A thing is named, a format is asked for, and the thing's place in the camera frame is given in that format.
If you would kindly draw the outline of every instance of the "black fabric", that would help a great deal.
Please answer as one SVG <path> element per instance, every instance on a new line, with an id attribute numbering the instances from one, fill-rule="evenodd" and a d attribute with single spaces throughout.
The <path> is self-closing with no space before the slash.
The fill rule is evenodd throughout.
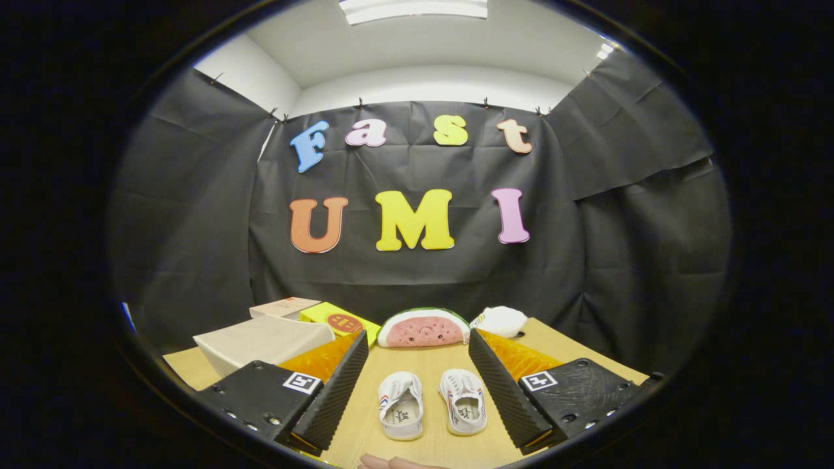
<path id="1" fill-rule="evenodd" d="M 726 279 L 731 217 L 710 159 L 578 202 L 585 279 L 553 326 L 641 371 L 672 371 Z"/>
<path id="2" fill-rule="evenodd" d="M 614 51 L 547 116 L 583 199 L 712 154 L 684 103 L 636 57 Z"/>
<path id="3" fill-rule="evenodd" d="M 507 305 L 641 371 L 670 371 L 711 317 L 731 237 L 726 191 L 696 121 L 669 89 L 613 53 L 549 116 L 466 103 L 385 103 L 300 116 L 286 124 L 191 72 L 143 122 L 112 203 L 117 290 L 139 333 L 163 353 L 245 320 L 287 296 L 330 301 L 382 323 L 418 306 L 467 320 Z M 468 141 L 441 146 L 433 122 L 466 121 Z M 349 147 L 362 119 L 387 142 Z M 526 126 L 518 155 L 496 125 Z M 289 141 L 329 123 L 322 161 L 300 174 Z M 530 240 L 503 245 L 490 192 L 517 188 Z M 451 250 L 379 252 L 385 190 L 416 209 L 447 189 Z M 290 241 L 289 204 L 346 197 L 331 251 Z"/>
<path id="4" fill-rule="evenodd" d="M 108 216 L 118 296 L 161 353 L 246 319 L 254 165 L 272 122 L 247 99 L 189 71 L 126 149 Z"/>
<path id="5" fill-rule="evenodd" d="M 468 142 L 438 145 L 434 119 L 460 115 Z M 320 120 L 329 123 L 321 162 L 300 174 L 289 141 Z M 388 124 L 383 146 L 349 148 L 345 135 L 361 119 Z M 530 154 L 509 149 L 496 125 L 516 119 L 528 129 Z M 583 279 L 580 213 L 564 187 L 566 168 L 553 131 L 536 114 L 463 103 L 387 103 L 310 114 L 276 127 L 258 162 L 251 212 L 251 275 L 257 303 L 285 296 L 330 301 L 377 323 L 420 306 L 451 309 L 474 319 L 485 306 L 508 305 L 550 322 L 575 301 Z M 531 233 L 523 244 L 498 241 L 501 220 L 493 189 L 521 189 Z M 450 250 L 380 252 L 385 190 L 401 191 L 416 209 L 430 189 L 447 189 Z M 341 196 L 339 243 L 305 254 L 289 238 L 296 199 L 315 199 L 310 232 L 324 234 L 324 199 Z"/>

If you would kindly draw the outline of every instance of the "person's hand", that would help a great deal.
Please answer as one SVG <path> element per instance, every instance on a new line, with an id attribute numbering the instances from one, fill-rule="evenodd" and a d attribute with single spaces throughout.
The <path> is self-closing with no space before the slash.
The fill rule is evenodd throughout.
<path id="1" fill-rule="evenodd" d="M 359 469 L 448 469 L 447 467 L 425 466 L 401 457 L 385 460 L 381 457 L 364 454 L 359 460 L 362 461 L 362 464 L 359 464 Z"/>

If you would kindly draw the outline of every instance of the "beige box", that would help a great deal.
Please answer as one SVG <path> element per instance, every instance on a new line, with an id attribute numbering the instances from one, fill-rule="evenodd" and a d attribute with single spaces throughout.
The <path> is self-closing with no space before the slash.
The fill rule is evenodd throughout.
<path id="1" fill-rule="evenodd" d="M 252 306 L 249 308 L 249 315 L 253 318 L 270 315 L 297 320 L 299 318 L 299 311 L 317 305 L 318 303 L 321 303 L 321 301 L 290 296 L 289 298 L 266 303 L 265 305 Z"/>
<path id="2" fill-rule="evenodd" d="M 236 325 L 195 335 L 208 363 L 228 376 L 254 360 L 279 365 L 336 338 L 325 324 L 262 315 Z"/>

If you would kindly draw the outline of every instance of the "yellow box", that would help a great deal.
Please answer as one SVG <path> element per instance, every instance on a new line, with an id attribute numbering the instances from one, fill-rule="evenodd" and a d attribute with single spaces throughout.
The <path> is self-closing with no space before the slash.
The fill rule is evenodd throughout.
<path id="1" fill-rule="evenodd" d="M 330 326 L 336 335 L 347 335 L 365 329 L 368 332 L 368 348 L 376 342 L 376 336 L 382 329 L 369 320 L 339 308 L 330 303 L 318 303 L 299 312 L 299 320 L 303 322 L 321 322 Z"/>

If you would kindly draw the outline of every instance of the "foam letter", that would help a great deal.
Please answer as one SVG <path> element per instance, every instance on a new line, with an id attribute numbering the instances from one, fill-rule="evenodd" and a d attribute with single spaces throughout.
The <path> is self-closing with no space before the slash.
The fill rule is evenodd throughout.
<path id="1" fill-rule="evenodd" d="M 501 234 L 498 241 L 505 245 L 511 243 L 524 243 L 530 239 L 530 233 L 524 229 L 521 222 L 521 210 L 519 199 L 521 191 L 518 189 L 495 189 L 492 196 L 498 200 L 498 208 L 501 211 Z"/>
<path id="2" fill-rule="evenodd" d="M 295 152 L 299 154 L 299 173 L 310 169 L 324 157 L 315 150 L 324 148 L 324 135 L 320 131 L 327 130 L 328 127 L 330 125 L 327 124 L 327 121 L 320 120 L 313 127 L 296 135 L 294 139 L 289 141 L 289 144 L 295 147 Z"/>
<path id="3" fill-rule="evenodd" d="M 462 145 L 469 134 L 464 129 L 466 121 L 460 116 L 437 116 L 435 119 L 435 141 L 441 145 Z"/>
<path id="4" fill-rule="evenodd" d="M 316 206 L 312 199 L 293 200 L 289 209 L 293 219 L 289 223 L 289 238 L 295 249 L 301 252 L 323 253 L 333 249 L 342 236 L 342 208 L 348 204 L 344 197 L 330 197 L 324 200 L 327 207 L 327 232 L 321 238 L 310 236 L 310 215 Z"/>
<path id="5" fill-rule="evenodd" d="M 354 124 L 354 130 L 346 137 L 344 141 L 348 145 L 358 147 L 360 145 L 368 145 L 369 147 L 379 147 L 385 143 L 385 128 L 387 125 L 384 121 L 379 119 L 360 120 Z"/>
<path id="6" fill-rule="evenodd" d="M 504 131 L 504 138 L 507 139 L 507 146 L 514 152 L 527 154 L 533 151 L 533 145 L 527 144 L 521 139 L 521 135 L 527 133 L 527 128 L 518 125 L 515 119 L 507 119 L 506 121 L 498 124 L 498 129 Z"/>
<path id="7" fill-rule="evenodd" d="M 420 243 L 427 250 L 447 250 L 455 245 L 449 236 L 449 201 L 452 193 L 446 189 L 432 189 L 423 195 L 420 206 L 414 212 L 402 192 L 388 190 L 376 195 L 382 205 L 382 236 L 376 243 L 381 251 L 396 251 L 402 247 L 397 240 L 397 229 L 405 244 L 412 250 L 417 245 L 425 227 L 425 237 Z"/>

